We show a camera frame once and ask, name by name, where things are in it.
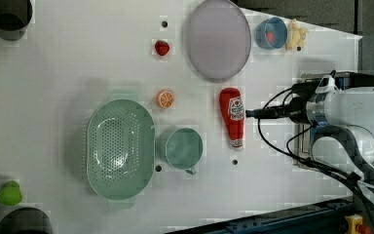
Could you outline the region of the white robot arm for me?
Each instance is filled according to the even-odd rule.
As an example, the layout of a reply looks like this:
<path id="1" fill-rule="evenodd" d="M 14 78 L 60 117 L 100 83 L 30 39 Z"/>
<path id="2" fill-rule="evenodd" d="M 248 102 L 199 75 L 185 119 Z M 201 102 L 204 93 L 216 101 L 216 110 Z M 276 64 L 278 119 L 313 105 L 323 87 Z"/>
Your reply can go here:
<path id="1" fill-rule="evenodd" d="M 354 141 L 368 143 L 362 157 L 374 165 L 374 87 L 340 90 L 319 82 L 295 84 L 290 88 L 294 99 L 287 104 L 247 110 L 254 119 L 288 118 L 294 123 L 327 127 L 352 128 Z"/>

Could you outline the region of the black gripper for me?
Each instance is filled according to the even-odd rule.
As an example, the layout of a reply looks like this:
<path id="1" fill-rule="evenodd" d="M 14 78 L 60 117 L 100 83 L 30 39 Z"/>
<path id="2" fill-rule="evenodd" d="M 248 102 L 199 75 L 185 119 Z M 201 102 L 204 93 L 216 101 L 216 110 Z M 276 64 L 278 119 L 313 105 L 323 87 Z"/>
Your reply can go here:
<path id="1" fill-rule="evenodd" d="M 291 93 L 295 97 L 288 104 L 282 104 L 272 109 L 254 109 L 245 112 L 246 118 L 276 119 L 288 117 L 296 124 L 309 124 L 307 116 L 307 102 L 315 94 L 319 81 L 295 84 L 291 87 Z"/>

